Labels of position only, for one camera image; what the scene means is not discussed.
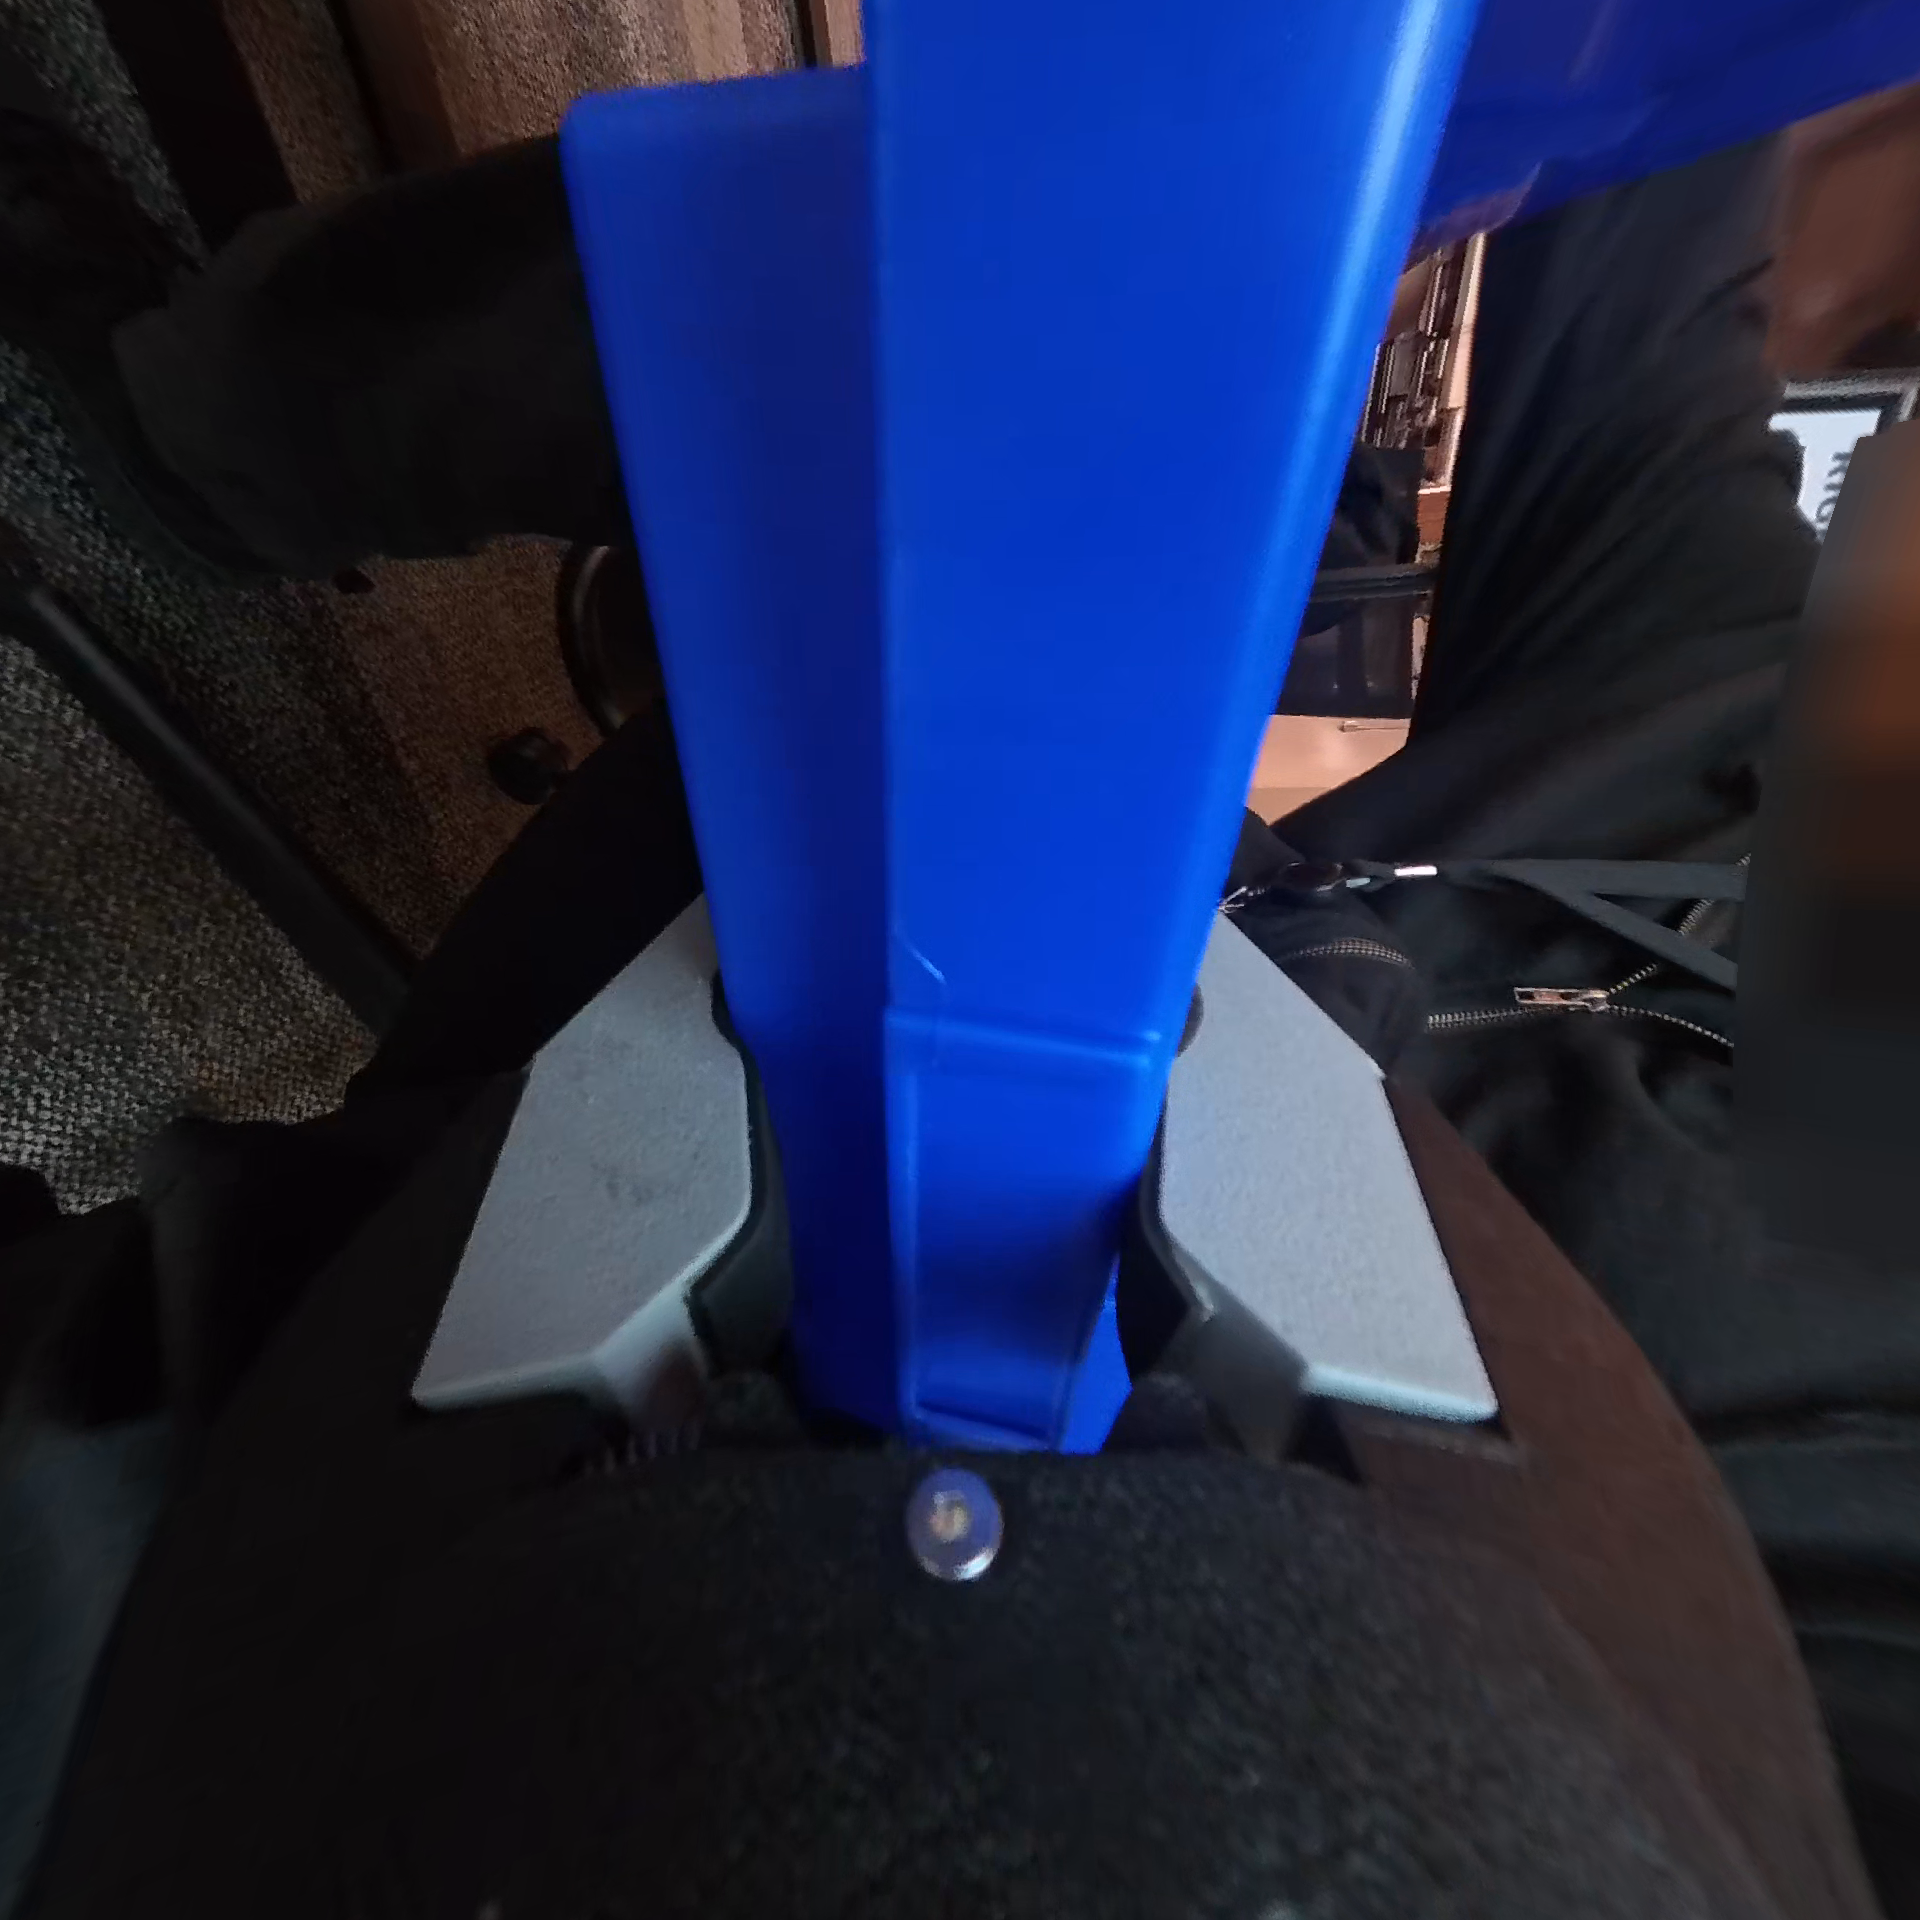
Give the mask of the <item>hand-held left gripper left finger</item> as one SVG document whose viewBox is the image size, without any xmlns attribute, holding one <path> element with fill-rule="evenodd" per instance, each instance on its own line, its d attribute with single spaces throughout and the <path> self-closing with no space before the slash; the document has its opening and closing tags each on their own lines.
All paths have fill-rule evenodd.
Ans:
<svg viewBox="0 0 1920 1920">
<path fill-rule="evenodd" d="M 702 1411 L 774 1356 L 791 1269 L 773 1123 L 696 898 L 520 1076 L 414 1398 Z"/>
</svg>

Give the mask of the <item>black table frame bar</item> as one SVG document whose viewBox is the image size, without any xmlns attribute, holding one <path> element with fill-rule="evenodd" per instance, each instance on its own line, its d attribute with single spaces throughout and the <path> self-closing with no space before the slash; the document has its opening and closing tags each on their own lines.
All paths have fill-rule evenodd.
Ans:
<svg viewBox="0 0 1920 1920">
<path fill-rule="evenodd" d="M 4 560 L 4 634 L 77 702 L 145 777 L 212 864 L 288 939 L 310 974 L 373 1036 L 391 1032 L 414 961 L 321 866 L 302 837 L 228 768 L 185 710 L 31 560 Z"/>
</svg>

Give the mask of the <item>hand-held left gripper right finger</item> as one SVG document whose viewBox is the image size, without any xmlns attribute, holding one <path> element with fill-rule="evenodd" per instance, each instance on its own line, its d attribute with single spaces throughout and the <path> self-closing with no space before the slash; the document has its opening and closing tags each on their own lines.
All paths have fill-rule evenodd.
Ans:
<svg viewBox="0 0 1920 1920">
<path fill-rule="evenodd" d="M 1119 1245 L 1119 1348 L 1185 1384 L 1243 1454 L 1323 1403 L 1499 1416 L 1373 1058 L 1230 920 L 1196 978 Z"/>
</svg>

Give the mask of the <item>blue plastic bin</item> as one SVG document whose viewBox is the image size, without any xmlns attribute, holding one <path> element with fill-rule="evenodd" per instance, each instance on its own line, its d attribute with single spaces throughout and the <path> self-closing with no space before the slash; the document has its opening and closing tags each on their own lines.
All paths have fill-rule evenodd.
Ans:
<svg viewBox="0 0 1920 1920">
<path fill-rule="evenodd" d="M 1915 77 L 1915 5 L 863 5 L 559 130 L 800 1392 L 1097 1446 L 1111 1293 L 1417 237 Z"/>
</svg>

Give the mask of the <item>black office chair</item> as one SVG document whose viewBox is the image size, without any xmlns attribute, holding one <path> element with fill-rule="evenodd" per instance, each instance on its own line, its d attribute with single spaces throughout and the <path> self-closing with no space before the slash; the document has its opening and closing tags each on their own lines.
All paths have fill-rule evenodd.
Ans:
<svg viewBox="0 0 1920 1920">
<path fill-rule="evenodd" d="M 633 538 L 552 136 L 265 216 L 110 345 L 209 555 L 319 580 Z"/>
</svg>

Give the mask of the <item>person's black jacket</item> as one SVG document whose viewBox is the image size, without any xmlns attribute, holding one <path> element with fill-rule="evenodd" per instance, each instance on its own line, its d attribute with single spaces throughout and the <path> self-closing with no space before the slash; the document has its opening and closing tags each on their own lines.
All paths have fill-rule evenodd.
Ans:
<svg viewBox="0 0 1920 1920">
<path fill-rule="evenodd" d="M 1735 1161 L 1735 1000 L 1503 860 L 1747 862 L 1760 709 L 1422 737 L 1231 864 L 1243 931 L 1379 1042 L 1596 1284 L 1782 1597 L 1889 1914 L 1915 1909 L 1915 1256 L 1774 1238 Z"/>
</svg>

